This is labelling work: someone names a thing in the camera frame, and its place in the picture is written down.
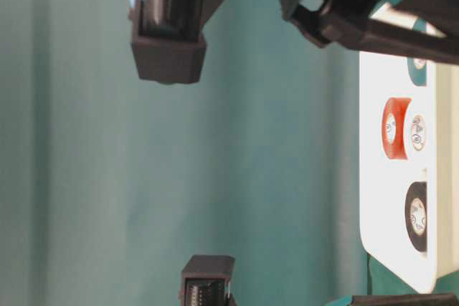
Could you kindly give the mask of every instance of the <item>green cloth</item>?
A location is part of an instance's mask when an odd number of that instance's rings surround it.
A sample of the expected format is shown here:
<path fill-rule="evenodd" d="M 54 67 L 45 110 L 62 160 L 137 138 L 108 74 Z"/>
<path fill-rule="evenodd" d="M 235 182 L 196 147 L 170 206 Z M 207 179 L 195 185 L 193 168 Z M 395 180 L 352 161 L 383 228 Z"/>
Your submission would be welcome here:
<path fill-rule="evenodd" d="M 393 272 L 379 263 L 375 258 L 369 260 L 369 292 L 373 295 L 401 295 L 416 293 Z M 459 295 L 459 272 L 449 274 L 437 281 L 434 293 L 455 293 Z"/>

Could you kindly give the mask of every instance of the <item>white label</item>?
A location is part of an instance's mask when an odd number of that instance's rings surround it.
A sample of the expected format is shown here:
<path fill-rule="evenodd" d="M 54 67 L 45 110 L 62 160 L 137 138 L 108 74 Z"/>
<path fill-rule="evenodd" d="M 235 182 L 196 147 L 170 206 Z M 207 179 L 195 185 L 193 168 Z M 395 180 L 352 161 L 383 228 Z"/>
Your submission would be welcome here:
<path fill-rule="evenodd" d="M 425 232 L 426 212 L 423 202 L 418 198 L 415 198 L 411 203 L 410 218 L 413 230 L 418 236 L 422 236 Z"/>
<path fill-rule="evenodd" d="M 386 120 L 386 137 L 389 143 L 394 142 L 396 132 L 397 124 L 395 123 L 395 117 L 390 113 Z"/>
<path fill-rule="evenodd" d="M 411 122 L 411 142 L 415 150 L 422 150 L 425 145 L 425 122 L 421 115 L 416 115 Z"/>
<path fill-rule="evenodd" d="M 422 70 L 425 66 L 425 64 L 427 63 L 427 60 L 424 60 L 424 59 L 413 59 L 413 62 L 415 63 L 415 67 L 418 69 L 418 70 Z"/>

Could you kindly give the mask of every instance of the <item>teal fabric backdrop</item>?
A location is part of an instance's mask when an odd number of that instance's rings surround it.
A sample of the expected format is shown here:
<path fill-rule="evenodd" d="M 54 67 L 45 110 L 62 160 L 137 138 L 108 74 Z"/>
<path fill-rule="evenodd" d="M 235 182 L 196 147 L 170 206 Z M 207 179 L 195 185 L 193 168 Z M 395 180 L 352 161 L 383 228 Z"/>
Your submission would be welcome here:
<path fill-rule="evenodd" d="M 236 257 L 241 306 L 366 292 L 356 53 L 227 0 L 202 81 L 164 86 L 126 0 L 0 9 L 0 305 L 177 305 L 194 253 Z"/>

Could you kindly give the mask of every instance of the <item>red tape roll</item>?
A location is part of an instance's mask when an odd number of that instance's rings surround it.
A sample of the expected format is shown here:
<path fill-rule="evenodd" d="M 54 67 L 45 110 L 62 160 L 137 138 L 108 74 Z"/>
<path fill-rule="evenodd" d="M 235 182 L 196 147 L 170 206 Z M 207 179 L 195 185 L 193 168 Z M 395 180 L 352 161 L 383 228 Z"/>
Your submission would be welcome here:
<path fill-rule="evenodd" d="M 382 146 L 389 159 L 407 159 L 403 143 L 404 116 L 411 98 L 389 98 L 382 115 Z"/>

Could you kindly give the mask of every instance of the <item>tape roll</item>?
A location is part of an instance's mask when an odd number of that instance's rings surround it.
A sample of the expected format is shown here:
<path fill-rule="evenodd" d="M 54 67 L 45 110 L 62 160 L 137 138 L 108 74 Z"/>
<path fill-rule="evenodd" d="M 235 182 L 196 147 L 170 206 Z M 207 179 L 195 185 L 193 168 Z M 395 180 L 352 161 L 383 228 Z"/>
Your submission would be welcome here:
<path fill-rule="evenodd" d="M 404 218 L 408 237 L 419 252 L 427 251 L 427 183 L 414 182 L 407 192 Z"/>
<path fill-rule="evenodd" d="M 389 98 L 382 114 L 382 146 L 389 159 L 407 159 L 404 122 L 410 98 Z"/>
<path fill-rule="evenodd" d="M 428 143 L 427 117 L 424 105 L 412 100 L 404 120 L 404 149 L 408 160 L 424 162 Z"/>
<path fill-rule="evenodd" d="M 419 32 L 427 31 L 427 24 L 422 19 L 418 19 L 413 26 L 414 30 Z M 410 79 L 416 86 L 425 86 L 427 84 L 427 61 L 424 59 L 412 58 L 407 59 L 408 73 Z"/>

